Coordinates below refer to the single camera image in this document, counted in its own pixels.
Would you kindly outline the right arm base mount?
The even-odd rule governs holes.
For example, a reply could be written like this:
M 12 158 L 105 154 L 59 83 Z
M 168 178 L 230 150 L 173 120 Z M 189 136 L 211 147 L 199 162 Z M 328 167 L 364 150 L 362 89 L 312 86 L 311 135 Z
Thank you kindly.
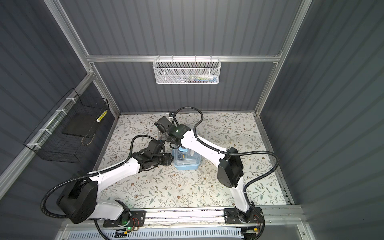
M 227 225 L 265 223 L 262 209 L 253 207 L 250 207 L 247 212 L 242 212 L 237 208 L 225 208 L 224 218 Z

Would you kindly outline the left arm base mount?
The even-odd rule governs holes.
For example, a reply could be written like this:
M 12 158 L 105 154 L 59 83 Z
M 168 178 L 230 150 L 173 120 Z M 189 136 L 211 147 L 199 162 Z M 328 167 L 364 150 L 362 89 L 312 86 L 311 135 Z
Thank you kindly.
M 144 225 L 146 219 L 146 211 L 130 211 L 123 212 L 117 220 L 105 220 L 104 228 L 139 228 Z

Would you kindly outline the yellow item in basket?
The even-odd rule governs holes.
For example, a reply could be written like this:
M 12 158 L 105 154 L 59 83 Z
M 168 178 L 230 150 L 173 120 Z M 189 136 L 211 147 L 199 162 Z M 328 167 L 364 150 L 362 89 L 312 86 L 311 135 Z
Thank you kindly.
M 102 112 L 102 113 L 98 116 L 98 118 L 96 119 L 96 121 L 97 121 L 98 123 L 101 122 L 102 119 L 107 115 L 107 113 L 108 113 L 108 110 L 105 110 L 104 112 Z

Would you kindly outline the blue plastic tool box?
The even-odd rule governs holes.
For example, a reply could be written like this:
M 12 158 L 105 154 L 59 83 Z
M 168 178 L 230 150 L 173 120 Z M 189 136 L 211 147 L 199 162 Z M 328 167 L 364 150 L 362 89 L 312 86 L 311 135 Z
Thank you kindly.
M 179 147 L 172 153 L 174 166 L 179 171 L 197 170 L 202 157 L 195 151 Z

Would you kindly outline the white vented panel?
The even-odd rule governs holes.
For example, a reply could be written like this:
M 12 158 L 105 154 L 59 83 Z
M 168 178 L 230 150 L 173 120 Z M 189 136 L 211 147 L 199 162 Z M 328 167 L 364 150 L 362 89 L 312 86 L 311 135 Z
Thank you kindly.
M 241 230 L 237 228 L 179 228 L 179 229 L 141 229 L 135 232 L 108 230 L 104 234 L 110 240 L 178 240 L 178 239 L 242 239 Z

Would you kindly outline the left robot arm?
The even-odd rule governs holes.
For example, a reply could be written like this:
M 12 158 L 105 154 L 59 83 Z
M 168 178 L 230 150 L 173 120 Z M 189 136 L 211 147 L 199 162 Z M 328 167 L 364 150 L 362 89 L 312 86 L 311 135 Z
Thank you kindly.
M 93 177 L 66 184 L 57 199 L 57 205 L 74 224 L 104 219 L 116 221 L 116 225 L 125 227 L 132 222 L 129 207 L 120 200 L 102 201 L 98 195 L 129 176 L 158 166 L 169 166 L 173 159 L 171 153 L 165 152 L 162 142 L 151 140 L 147 148 L 131 153 L 129 159 L 122 163 L 100 170 Z

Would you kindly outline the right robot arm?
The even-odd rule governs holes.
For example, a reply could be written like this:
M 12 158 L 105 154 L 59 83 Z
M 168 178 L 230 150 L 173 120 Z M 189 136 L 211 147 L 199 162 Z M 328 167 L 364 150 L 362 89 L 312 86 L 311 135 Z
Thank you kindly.
M 166 136 L 166 141 L 192 150 L 213 163 L 217 168 L 217 179 L 229 188 L 235 201 L 235 207 L 245 213 L 250 209 L 244 194 L 243 163 L 235 148 L 226 150 L 201 138 L 186 125 L 176 126 L 167 117 L 161 117 L 155 126 Z

